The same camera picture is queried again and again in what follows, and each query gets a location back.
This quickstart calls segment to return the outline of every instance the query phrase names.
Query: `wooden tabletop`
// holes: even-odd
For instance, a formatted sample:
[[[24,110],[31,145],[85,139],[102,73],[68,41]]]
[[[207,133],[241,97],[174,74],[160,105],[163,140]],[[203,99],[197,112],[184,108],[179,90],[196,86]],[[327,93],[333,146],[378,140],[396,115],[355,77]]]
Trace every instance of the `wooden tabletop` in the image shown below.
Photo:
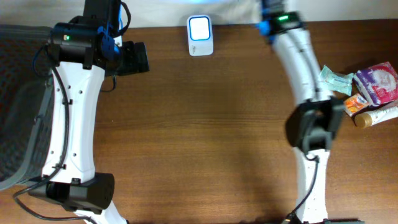
[[[310,23],[321,65],[340,73],[390,61],[398,69],[398,21]],[[185,27],[131,29],[149,73],[101,93],[94,155],[116,179],[114,202],[131,223],[280,220],[297,199],[284,123],[294,109],[279,58],[253,26],[215,26],[214,54],[188,54]],[[109,88],[107,79],[103,88]],[[331,150],[330,218],[398,223],[398,119],[368,129],[345,115]],[[0,223],[45,223],[0,192]],[[72,215],[23,196],[46,215]]]

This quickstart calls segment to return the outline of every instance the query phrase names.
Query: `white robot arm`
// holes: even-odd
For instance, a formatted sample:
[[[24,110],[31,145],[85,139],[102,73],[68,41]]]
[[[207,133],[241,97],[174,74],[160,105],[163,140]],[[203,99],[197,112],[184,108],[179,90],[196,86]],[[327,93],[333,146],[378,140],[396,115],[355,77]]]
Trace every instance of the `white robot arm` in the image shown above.
[[[305,24],[284,8],[283,0],[262,0],[258,25],[285,67],[297,107],[285,128],[297,161],[298,199],[283,223],[331,223],[325,204],[326,167],[344,105],[322,86]]]
[[[129,22],[120,29],[122,7]],[[50,34],[44,47],[52,64],[55,88],[50,149],[41,179],[14,195],[14,200],[37,218],[128,223],[112,201],[113,175],[95,172],[93,136],[105,76],[149,71],[144,43],[121,41],[130,20],[127,5],[121,0],[86,0],[83,16],[58,23]],[[24,193],[61,205],[78,217],[39,215],[18,199]]]

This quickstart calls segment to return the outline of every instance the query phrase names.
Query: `black cable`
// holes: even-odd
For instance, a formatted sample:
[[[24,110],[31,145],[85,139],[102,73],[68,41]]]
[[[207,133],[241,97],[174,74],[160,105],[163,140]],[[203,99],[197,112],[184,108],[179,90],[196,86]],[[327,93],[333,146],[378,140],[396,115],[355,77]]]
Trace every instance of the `black cable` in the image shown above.
[[[12,197],[14,199],[14,201],[23,209],[25,210],[27,213],[33,215],[36,218],[39,218],[41,220],[46,220],[46,221],[73,221],[73,220],[87,220],[88,222],[91,222],[92,224],[97,224],[91,217],[60,217],[60,218],[53,218],[53,217],[45,217],[43,215],[40,215],[36,212],[34,212],[33,210],[31,210],[30,208],[28,208],[24,203],[22,203],[19,199],[18,196],[30,192],[31,190],[37,189],[45,184],[47,184],[48,182],[50,182],[50,180],[55,177],[60,169],[63,166],[63,163],[65,162],[65,158],[67,155],[67,151],[68,151],[68,140],[69,140],[69,124],[70,124],[70,117],[69,117],[69,100],[68,100],[68,95],[67,95],[67,91],[65,89],[65,86],[63,85],[62,79],[60,74],[58,73],[57,68],[55,67],[55,62],[52,59],[52,57],[48,54],[47,52],[47,46],[43,46],[40,48],[40,50],[38,51],[38,53],[40,53],[41,50],[45,49],[45,54],[47,55],[47,57],[50,60],[51,63],[51,69],[54,72],[55,78],[57,79],[59,85],[60,85],[60,89],[62,92],[62,96],[63,96],[63,105],[65,107],[65,133],[64,133],[64,137],[63,137],[63,148],[62,148],[62,153],[60,156],[60,160],[59,163],[55,166],[55,170],[46,178],[44,178],[42,181],[27,187],[25,189],[22,189],[18,192],[16,192]]]
[[[127,7],[127,4],[125,2],[121,2],[121,5],[123,6],[124,10],[126,11],[128,20],[127,20],[127,24],[121,30],[119,30],[116,37],[120,37],[121,35],[123,35],[128,30],[128,28],[130,26],[130,22],[131,22],[131,13],[130,13],[129,8]]]
[[[51,76],[51,75],[39,75],[38,71],[36,70],[36,60],[37,60],[37,57],[39,56],[39,54],[41,53],[41,51],[43,51],[43,50],[46,49],[46,48],[47,48],[46,45],[41,46],[41,48],[40,48],[38,51],[36,51],[36,53],[35,53],[35,55],[34,55],[34,57],[33,57],[33,61],[32,61],[32,68],[33,68],[33,71],[34,71],[34,73],[36,74],[36,76],[39,77],[39,78],[48,78],[48,77]]]
[[[306,160],[310,161],[310,162],[315,162],[315,172],[313,173],[313,178],[312,178],[312,183],[310,186],[310,189],[308,190],[306,196],[303,198],[303,200],[287,215],[287,218],[291,218],[293,216],[293,214],[295,214],[297,212],[298,209],[301,208],[301,206],[305,203],[305,201],[307,201],[307,199],[309,198],[309,196],[312,193],[312,190],[315,186],[315,182],[317,181],[317,175],[318,175],[318,167],[319,167],[319,157],[315,156],[313,159],[309,159],[307,157],[307,155],[304,155]]]
[[[113,81],[112,89],[111,90],[101,90],[102,93],[110,93],[110,92],[112,92],[113,90],[116,89],[116,85],[117,85],[117,83],[116,83],[116,75],[112,76],[112,81]]]
[[[298,40],[295,38],[294,35],[292,35],[289,31],[287,31],[287,35],[290,37],[290,39],[292,40],[292,42],[294,43],[294,45],[296,46],[296,48],[298,49],[298,51],[303,55],[303,58],[305,60],[305,63],[307,64],[308,68],[311,71],[311,76],[312,76],[312,80],[313,80],[313,84],[315,87],[315,94],[316,97],[319,98],[319,86],[318,86],[318,75],[313,71],[313,67],[311,66],[311,60],[309,59],[307,53],[305,52],[305,50],[300,46]]]

